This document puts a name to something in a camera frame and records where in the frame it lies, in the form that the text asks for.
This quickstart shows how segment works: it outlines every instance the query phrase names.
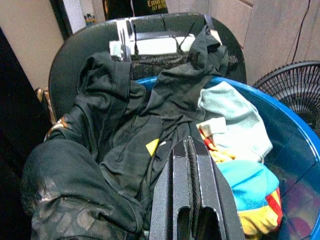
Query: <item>fan grille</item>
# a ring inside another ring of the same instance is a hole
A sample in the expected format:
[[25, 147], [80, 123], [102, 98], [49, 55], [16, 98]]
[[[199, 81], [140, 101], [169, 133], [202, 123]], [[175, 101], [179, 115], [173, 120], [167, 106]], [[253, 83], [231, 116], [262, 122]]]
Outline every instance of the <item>fan grille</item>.
[[283, 66], [253, 86], [287, 105], [320, 136], [320, 61]]

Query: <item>pile of clothes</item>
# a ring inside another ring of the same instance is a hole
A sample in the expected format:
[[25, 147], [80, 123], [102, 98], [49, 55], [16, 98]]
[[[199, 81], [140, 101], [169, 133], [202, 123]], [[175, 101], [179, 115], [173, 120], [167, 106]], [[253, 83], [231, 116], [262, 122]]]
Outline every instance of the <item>pile of clothes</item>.
[[150, 228], [157, 179], [177, 142], [204, 139], [229, 182], [248, 238], [281, 221], [279, 181], [263, 165], [272, 145], [257, 109], [223, 82], [228, 51], [205, 27], [187, 62], [164, 70], [151, 92], [130, 62], [96, 53], [73, 108], [27, 159], [22, 205], [32, 239], [137, 239]]

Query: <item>blue plastic basin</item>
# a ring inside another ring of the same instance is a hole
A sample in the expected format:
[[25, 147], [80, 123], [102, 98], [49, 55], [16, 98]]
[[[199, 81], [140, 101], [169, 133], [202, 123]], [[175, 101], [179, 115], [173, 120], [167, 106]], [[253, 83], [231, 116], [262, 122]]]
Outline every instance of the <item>blue plastic basin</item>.
[[[138, 82], [151, 89], [157, 77]], [[280, 181], [283, 220], [267, 239], [320, 239], [320, 139], [293, 111], [253, 87], [223, 77], [214, 77], [206, 88], [226, 81], [259, 111], [273, 144], [265, 159]]]

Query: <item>turquoise fabric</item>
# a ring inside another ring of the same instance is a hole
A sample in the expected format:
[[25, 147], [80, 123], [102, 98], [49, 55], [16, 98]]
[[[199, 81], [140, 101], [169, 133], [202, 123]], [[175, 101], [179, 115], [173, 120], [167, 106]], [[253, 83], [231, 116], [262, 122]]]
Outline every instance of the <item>turquoise fabric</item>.
[[277, 177], [262, 163], [235, 160], [217, 164], [229, 183], [238, 211], [268, 205], [266, 196], [279, 186]]

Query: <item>chair backrest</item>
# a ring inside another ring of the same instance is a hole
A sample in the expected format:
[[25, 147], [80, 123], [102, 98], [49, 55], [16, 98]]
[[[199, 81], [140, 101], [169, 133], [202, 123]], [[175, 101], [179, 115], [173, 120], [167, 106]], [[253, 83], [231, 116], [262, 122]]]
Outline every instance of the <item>chair backrest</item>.
[[[130, 20], [137, 33], [171, 31], [187, 34], [194, 23], [190, 33], [197, 36], [206, 24], [204, 15], [199, 13], [149, 15], [133, 17]], [[245, 60], [237, 39], [224, 24], [214, 18], [211, 20], [229, 55], [238, 60], [236, 68], [226, 77], [246, 83]], [[77, 95], [76, 83], [86, 59], [94, 53], [109, 51], [109, 41], [118, 40], [117, 20], [110, 20], [87, 27], [65, 41], [53, 60], [49, 75], [49, 92], [56, 119], [73, 106]]]

